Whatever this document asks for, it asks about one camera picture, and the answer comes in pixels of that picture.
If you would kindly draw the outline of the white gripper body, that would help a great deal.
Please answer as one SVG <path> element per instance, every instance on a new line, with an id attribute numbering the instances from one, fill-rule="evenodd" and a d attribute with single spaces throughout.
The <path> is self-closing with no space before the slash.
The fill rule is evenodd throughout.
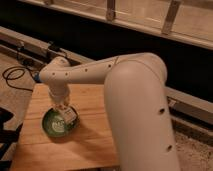
<path id="1" fill-rule="evenodd" d="M 68 89 L 62 89 L 60 91 L 54 89 L 49 90 L 49 96 L 52 102 L 52 106 L 55 109 L 68 106 L 70 101 L 69 95 L 70 91 Z"/>

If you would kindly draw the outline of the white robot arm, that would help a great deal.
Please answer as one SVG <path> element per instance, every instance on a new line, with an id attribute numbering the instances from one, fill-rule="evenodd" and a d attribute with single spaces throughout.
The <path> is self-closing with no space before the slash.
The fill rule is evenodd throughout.
<path id="1" fill-rule="evenodd" d="M 78 66 L 56 57 L 39 77 L 57 105 L 69 96 L 69 84 L 104 86 L 122 171 L 181 171 L 165 93 L 167 68 L 159 56 L 127 54 Z"/>

